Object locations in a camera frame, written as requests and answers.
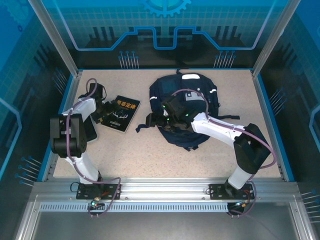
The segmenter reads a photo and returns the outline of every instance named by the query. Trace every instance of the blue border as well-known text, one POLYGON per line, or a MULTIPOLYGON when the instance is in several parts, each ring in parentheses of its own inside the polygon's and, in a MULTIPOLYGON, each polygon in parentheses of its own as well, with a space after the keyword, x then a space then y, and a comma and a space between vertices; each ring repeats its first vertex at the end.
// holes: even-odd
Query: blue border
POLYGON ((193 35, 203 35, 204 37, 207 38, 207 40, 218 50, 246 50, 246 51, 251 51, 253 49, 256 48, 258 42, 259 42, 259 39, 269 21, 269 18, 270 18, 270 15, 271 13, 273 12, 273 9, 277 3, 277 0, 274 0, 272 6, 270 7, 270 10, 267 14, 267 16, 265 17, 265 20, 261 26, 261 29, 253 43, 253 46, 252 47, 222 47, 222 46, 219 46, 213 39, 212 37, 206 32, 206 31, 199 31, 197 30, 197 26, 195 25, 185 25, 185 26, 176 26, 173 30, 173 45, 172 46, 158 46, 157 45, 157 31, 155 29, 154 26, 134 26, 133 27, 133 31, 126 31, 124 32, 120 37, 119 39, 111 46, 111 47, 99 47, 99 48, 79 48, 77 43, 76 43, 76 40, 74 39, 72 33, 71 33, 71 30, 69 29, 69 26, 63 16, 63 14, 61 13, 60 11, 60 8, 58 6, 58 3, 56 0, 53 0, 53 3, 56 7, 56 10, 62 20, 62 23, 65 27, 65 30, 67 31, 69 37, 70 37, 70 40, 74 46, 74 48, 80 52, 86 52, 86 51, 113 51, 118 45, 119 43, 121 43, 121 41, 126 37, 126 36, 132 36, 132 35, 138 35, 138 31, 139 30, 151 30, 152 31, 152 36, 153 36, 153 47, 154 49, 156 50, 174 50, 176 47, 177 47, 177 40, 178 40, 178 30, 180 29, 188 29, 188 30, 192 30, 192 34, 193 35))
POLYGON ((262 95, 264 97, 266 108, 268 110, 268 113, 269 113, 269 116, 270 116, 270 119, 271 119, 271 124, 272 124, 272 127, 273 127, 274 132, 275 132, 275 137, 276 137, 278 145, 279 145, 280 153, 281 153, 281 156, 282 156, 282 159, 283 159, 284 168, 285 168, 284 170, 286 171, 286 174, 288 176, 288 181, 289 182, 294 182, 295 178, 294 178, 294 175, 292 173, 292 170, 291 170, 291 167, 290 167, 290 163, 289 163, 286 151, 285 151, 285 147, 284 147, 284 144, 282 142, 282 139, 281 139, 281 136, 280 136, 280 132, 279 132, 279 129, 278 129, 278 126, 277 126, 277 123, 276 123, 276 119, 275 119, 275 116, 274 116, 274 114, 272 112, 271 105, 270 105, 270 102, 269 102, 269 98, 268 98, 268 95, 267 95, 267 92, 266 92, 266 89, 265 89, 265 85, 264 85, 264 83, 262 81, 260 73, 258 74, 257 78, 258 78, 258 82, 259 82, 260 87, 261 87, 261 92, 262 92, 262 95))
POLYGON ((314 129, 314 121, 315 121, 315 115, 320 111, 320 104, 318 106, 316 106, 312 112, 311 112, 311 116, 310 116, 310 122, 309 122, 309 129, 310 132, 312 134, 312 137, 314 139, 314 142, 316 144, 316 147, 318 148, 319 152, 320 152, 320 141, 318 139, 318 136, 316 134, 316 131, 314 129))
POLYGON ((0 169, 0 181, 2 179, 2 176, 4 175, 5 173, 5 170, 6 170, 6 167, 7 167, 7 164, 10 160, 10 157, 15 149, 15 146, 16 146, 16 143, 18 141, 18 138, 19 138, 19 135, 21 133, 21 130, 22 130, 22 122, 21 122, 21 117, 20 117, 20 112, 19 110, 17 110, 14 106, 11 106, 9 103, 7 103, 3 98, 0 97, 0 104, 3 104, 4 107, 6 107, 10 112, 12 112, 15 117, 16 117, 16 122, 18 124, 18 129, 16 130, 15 132, 15 135, 14 135, 14 138, 12 140, 12 143, 10 145, 10 148, 5 156, 5 159, 3 161, 3 164, 1 166, 1 169, 0 169))
POLYGON ((251 67, 243 67, 243 68, 216 68, 216 67, 188 67, 188 68, 179 68, 179 67, 173 67, 173 68, 80 68, 79 71, 84 70, 252 70, 251 67))
MULTIPOLYGON (((64 110, 64 107, 65 107, 65 104, 66 104, 66 101, 67 101, 68 93, 69 93, 70 86, 71 86, 73 78, 74 78, 74 76, 72 74, 70 74, 70 77, 68 79, 68 83, 67 83, 67 85, 65 87, 65 91, 64 91, 63 98, 62 98, 62 101, 61 101, 61 104, 60 104, 60 108, 59 108, 59 111, 58 111, 59 114, 62 113, 63 110, 64 110)), ((43 161, 42 161, 42 165, 41 165, 41 168, 40 168, 40 172, 39 172, 39 175, 38 175, 38 177, 36 179, 37 182, 42 182, 42 178, 45 175, 46 168, 47 168, 47 165, 48 165, 50 152, 51 152, 51 147, 50 147, 50 140, 49 140, 48 146, 46 147, 45 154, 44 154, 44 157, 43 157, 43 161)))

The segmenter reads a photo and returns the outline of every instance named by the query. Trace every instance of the book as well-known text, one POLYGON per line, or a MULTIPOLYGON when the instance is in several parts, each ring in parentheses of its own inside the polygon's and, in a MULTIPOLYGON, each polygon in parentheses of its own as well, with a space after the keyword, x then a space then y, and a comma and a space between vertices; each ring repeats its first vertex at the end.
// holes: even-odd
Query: book
POLYGON ((140 101, 120 95, 115 98, 115 101, 120 108, 110 114, 101 124, 125 133, 137 112, 140 101))

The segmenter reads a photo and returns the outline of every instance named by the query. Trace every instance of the blue wall panel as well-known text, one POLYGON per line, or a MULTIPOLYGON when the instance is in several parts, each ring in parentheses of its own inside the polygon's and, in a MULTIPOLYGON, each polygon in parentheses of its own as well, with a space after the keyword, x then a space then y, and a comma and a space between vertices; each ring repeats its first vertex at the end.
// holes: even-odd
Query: blue wall panel
POLYGON ((302 192, 320 189, 320 3, 301 0, 261 71, 302 192))
POLYGON ((9 240, 39 169, 22 159, 42 162, 70 73, 27 0, 0 1, 0 33, 0 238, 9 240))
POLYGON ((79 68, 127 68, 127 64, 121 65, 121 61, 125 62, 121 52, 126 51, 136 53, 140 68, 250 68, 286 3, 287 0, 44 2, 79 68), (220 65, 224 57, 227 64, 220 65))

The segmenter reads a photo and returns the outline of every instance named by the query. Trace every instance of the backpack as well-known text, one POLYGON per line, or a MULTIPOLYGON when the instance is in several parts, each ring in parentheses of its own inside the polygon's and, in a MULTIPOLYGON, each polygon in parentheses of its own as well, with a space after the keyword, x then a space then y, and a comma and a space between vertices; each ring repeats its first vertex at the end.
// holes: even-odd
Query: backpack
MULTIPOLYGON (((217 119, 240 119, 239 116, 235 115, 218 116, 220 107, 218 102, 218 89, 209 78, 198 73, 183 74, 179 70, 176 71, 176 74, 158 78, 150 86, 149 100, 152 112, 163 116, 164 109, 161 102, 180 89, 191 89, 202 93, 209 103, 209 115, 211 117, 217 119)), ((193 109, 199 113, 206 111, 205 101, 194 92, 179 92, 176 97, 187 109, 193 109)), ((136 132, 138 133, 141 128, 149 127, 150 125, 140 124, 137 127, 136 132)), ((164 130, 160 126, 157 127, 168 143, 182 147, 187 151, 190 151, 191 149, 196 150, 199 144, 209 139, 209 136, 207 135, 181 130, 179 128, 176 128, 175 131, 172 132, 164 130)))

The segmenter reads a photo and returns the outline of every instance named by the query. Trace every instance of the beige table surface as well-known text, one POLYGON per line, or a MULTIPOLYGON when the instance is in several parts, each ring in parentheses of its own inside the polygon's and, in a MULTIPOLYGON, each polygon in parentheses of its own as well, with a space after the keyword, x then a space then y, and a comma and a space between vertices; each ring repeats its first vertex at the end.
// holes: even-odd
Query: beige table surface
MULTIPOLYGON (((163 70, 84 70, 76 98, 86 92, 86 81, 96 78, 105 86, 106 100, 117 95, 140 100, 126 133, 97 125, 98 140, 89 143, 87 152, 91 161, 104 177, 229 177, 236 168, 233 148, 210 138, 190 152, 169 144, 157 128, 135 128, 144 124, 151 112, 149 87, 159 77, 175 74, 163 70)), ((257 93, 249 70, 182 70, 182 73, 200 73, 210 78, 218 88, 221 104, 219 115, 240 115, 240 120, 226 119, 229 123, 247 126, 256 124, 270 143, 257 93)), ((270 155, 266 163, 272 161, 270 155)), ((77 174, 64 159, 58 159, 53 177, 69 178, 77 174)), ((279 177, 277 165, 260 170, 256 177, 279 177)))

